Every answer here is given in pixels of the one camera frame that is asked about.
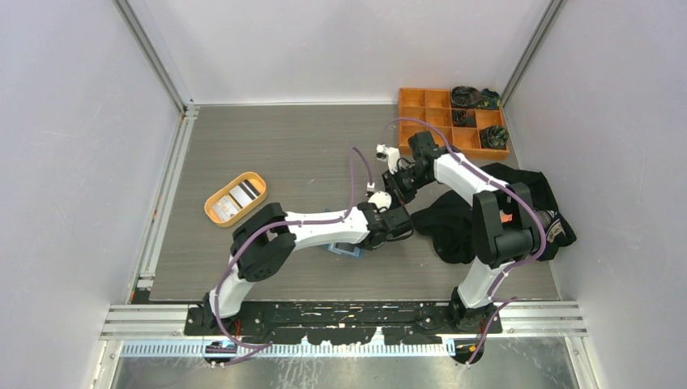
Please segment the blue leather card holder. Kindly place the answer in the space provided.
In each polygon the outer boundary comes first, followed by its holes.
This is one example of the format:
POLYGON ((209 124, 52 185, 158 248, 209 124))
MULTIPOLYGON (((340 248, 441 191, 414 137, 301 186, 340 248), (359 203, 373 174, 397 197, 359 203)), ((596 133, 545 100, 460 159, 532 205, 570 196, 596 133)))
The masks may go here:
POLYGON ((343 255, 352 258, 362 258, 363 250, 360 247, 354 246, 351 243, 336 242, 324 244, 322 247, 334 254, 343 255))

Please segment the white card with black stripe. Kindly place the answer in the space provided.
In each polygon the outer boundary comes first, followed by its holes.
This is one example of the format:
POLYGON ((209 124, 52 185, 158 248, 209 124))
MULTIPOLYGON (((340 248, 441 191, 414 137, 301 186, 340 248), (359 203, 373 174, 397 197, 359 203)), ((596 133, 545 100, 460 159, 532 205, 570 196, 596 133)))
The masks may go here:
POLYGON ((240 209, 243 209, 248 207, 254 200, 256 200, 261 193, 249 180, 243 180, 235 185, 228 192, 228 194, 232 198, 233 202, 240 209))

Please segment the orange oval plastic tray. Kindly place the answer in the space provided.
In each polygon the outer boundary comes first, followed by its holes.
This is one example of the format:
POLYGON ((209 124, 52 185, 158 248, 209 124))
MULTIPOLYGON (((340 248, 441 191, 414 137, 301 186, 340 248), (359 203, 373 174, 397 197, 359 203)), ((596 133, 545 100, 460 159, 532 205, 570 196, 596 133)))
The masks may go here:
POLYGON ((207 217, 228 228, 248 215, 267 198, 267 184, 255 172, 244 172, 211 195, 204 203, 207 217))

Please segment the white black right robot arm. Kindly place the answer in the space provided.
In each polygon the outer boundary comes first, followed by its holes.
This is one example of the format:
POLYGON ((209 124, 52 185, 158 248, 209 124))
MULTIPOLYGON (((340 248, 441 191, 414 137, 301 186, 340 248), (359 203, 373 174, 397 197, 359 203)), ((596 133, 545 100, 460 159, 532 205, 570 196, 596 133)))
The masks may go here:
POLYGON ((410 203, 420 188, 438 182, 471 209, 473 260, 447 308, 450 325, 468 333, 493 308, 495 290, 510 270, 543 254, 544 226, 527 185, 508 184, 487 174, 458 148, 438 145, 430 131, 414 134, 409 145, 412 162, 406 165, 401 164, 398 148, 379 144, 375 149, 376 157, 388 166, 382 179, 393 204, 410 203))

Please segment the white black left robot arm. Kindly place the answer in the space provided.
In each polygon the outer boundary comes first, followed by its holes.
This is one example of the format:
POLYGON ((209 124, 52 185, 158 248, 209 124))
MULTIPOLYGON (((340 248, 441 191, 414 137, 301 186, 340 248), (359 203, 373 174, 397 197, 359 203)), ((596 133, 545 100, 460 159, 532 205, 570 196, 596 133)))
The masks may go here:
POLYGON ((404 207, 363 202, 336 212, 297 213, 269 203, 234 231, 228 266, 208 293, 204 322, 218 335, 229 333, 254 284, 274 276, 298 250, 338 243, 376 250, 411 231, 404 207))

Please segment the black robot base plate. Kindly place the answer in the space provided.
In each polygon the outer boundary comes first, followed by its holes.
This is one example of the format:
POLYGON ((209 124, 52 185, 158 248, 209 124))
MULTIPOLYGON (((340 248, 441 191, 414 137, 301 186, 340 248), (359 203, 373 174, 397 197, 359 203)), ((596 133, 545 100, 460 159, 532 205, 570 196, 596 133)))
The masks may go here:
POLYGON ((187 336, 220 336, 224 330, 251 344, 368 344, 381 333, 386 345, 437 344, 442 336, 499 334, 494 307, 459 318, 446 301, 245 301, 218 324, 210 308, 191 306, 187 336))

